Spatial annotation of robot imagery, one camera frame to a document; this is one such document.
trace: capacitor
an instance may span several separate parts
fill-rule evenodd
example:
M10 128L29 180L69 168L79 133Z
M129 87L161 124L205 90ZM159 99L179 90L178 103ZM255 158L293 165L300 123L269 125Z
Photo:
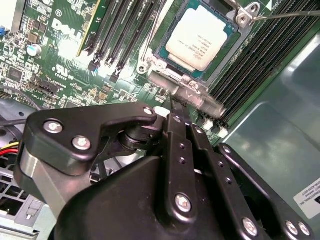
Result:
M41 55L42 48L38 44L32 44L26 48L26 52L31 56L31 57L37 57Z

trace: metal rod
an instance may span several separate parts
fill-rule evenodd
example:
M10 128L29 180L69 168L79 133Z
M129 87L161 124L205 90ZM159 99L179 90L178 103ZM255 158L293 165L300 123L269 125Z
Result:
M282 19L282 18L292 18L292 17L318 17L320 16L320 11L299 11L299 12L290 12L279 15L270 15L270 16L257 16L254 17L254 21L270 20L270 19Z

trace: white sticker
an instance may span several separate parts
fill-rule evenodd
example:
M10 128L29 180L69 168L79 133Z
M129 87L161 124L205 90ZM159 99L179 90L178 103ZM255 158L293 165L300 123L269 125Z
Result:
M308 219L320 214L320 178L294 198Z

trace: gray metal panel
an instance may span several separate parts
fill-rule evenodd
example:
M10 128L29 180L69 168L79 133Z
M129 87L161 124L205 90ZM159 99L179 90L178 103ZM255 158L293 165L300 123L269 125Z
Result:
M223 142L312 227L294 196L320 178L320 33L232 126Z

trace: yellow wire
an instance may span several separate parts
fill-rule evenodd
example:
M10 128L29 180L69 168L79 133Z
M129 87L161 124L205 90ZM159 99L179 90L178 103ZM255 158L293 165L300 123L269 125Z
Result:
M19 145L19 142L14 142L14 143L8 144L7 146L4 146L0 150L9 149L9 148L12 148L12 147L15 147L15 146L18 146L18 145Z

